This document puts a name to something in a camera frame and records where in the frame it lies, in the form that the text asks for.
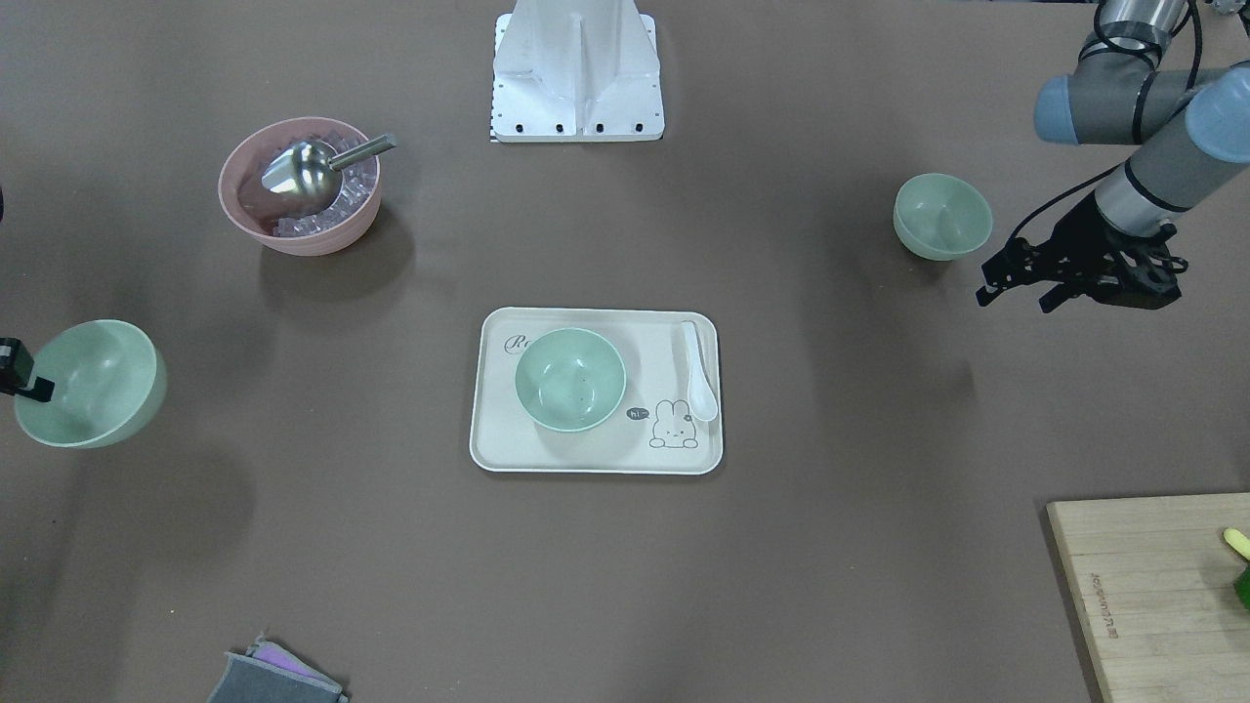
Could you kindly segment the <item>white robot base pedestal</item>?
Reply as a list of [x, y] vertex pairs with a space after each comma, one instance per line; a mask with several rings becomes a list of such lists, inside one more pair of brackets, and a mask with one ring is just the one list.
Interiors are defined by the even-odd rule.
[[634, 1], [518, 1], [494, 26], [495, 143], [651, 143], [658, 28]]

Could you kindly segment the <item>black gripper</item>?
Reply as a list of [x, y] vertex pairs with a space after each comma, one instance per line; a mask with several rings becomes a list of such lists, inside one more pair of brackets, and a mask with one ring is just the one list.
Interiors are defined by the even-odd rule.
[[978, 306], [990, 306], [1004, 291], [1035, 283], [1054, 284], [1038, 300], [1044, 314], [1082, 295], [1102, 306], [1170, 306], [1182, 298], [1178, 276], [1188, 271], [1188, 260], [1168, 248], [1175, 234], [1169, 220], [1148, 226], [1145, 236], [1125, 234], [1104, 218], [1098, 199], [1089, 194], [1059, 219], [1046, 241], [1031, 245], [1018, 239], [982, 263]]

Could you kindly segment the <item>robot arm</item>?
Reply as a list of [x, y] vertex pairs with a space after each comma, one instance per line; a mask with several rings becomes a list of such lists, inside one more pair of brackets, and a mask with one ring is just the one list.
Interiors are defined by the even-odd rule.
[[1038, 283], [1042, 311], [1086, 296], [1102, 306], [1161, 309], [1182, 296], [1188, 260], [1169, 250], [1176, 221], [1249, 163], [1249, 70], [1161, 70], [1192, 1], [1100, 1], [1071, 74], [1038, 95], [1034, 126], [1045, 143], [1129, 145], [1122, 164], [1075, 186], [1079, 203], [1051, 236], [1014, 230], [982, 263], [979, 306]]

